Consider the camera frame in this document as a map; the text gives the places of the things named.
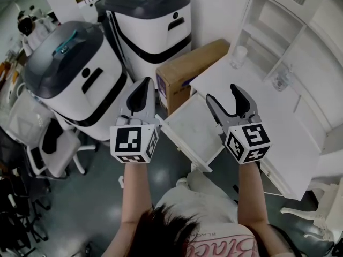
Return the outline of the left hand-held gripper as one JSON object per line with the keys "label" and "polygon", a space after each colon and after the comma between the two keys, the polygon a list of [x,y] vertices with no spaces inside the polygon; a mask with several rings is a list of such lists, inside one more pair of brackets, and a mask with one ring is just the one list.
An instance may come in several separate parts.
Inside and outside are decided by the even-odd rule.
{"label": "left hand-held gripper", "polygon": [[143,125],[112,126],[110,153],[123,164],[148,164],[159,140],[160,121],[155,116],[155,88],[145,77],[129,86],[120,99],[119,115],[138,118]]}

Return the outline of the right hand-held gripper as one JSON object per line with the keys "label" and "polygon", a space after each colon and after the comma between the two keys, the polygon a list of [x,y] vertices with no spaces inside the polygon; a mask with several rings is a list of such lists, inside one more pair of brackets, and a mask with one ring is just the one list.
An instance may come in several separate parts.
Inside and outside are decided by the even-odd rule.
{"label": "right hand-held gripper", "polygon": [[224,147],[239,164],[262,160],[271,148],[271,141],[258,113],[257,103],[241,87],[231,84],[235,97],[235,114],[229,114],[211,94],[206,104],[223,133]]}

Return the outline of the person's left hand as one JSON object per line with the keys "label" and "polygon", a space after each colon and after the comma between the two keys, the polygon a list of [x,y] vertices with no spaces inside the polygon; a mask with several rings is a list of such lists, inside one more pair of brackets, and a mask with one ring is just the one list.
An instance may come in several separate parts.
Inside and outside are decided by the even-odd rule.
{"label": "person's left hand", "polygon": [[125,126],[125,125],[143,125],[143,121],[138,118],[132,118],[126,115],[119,115],[116,118],[116,126]]}

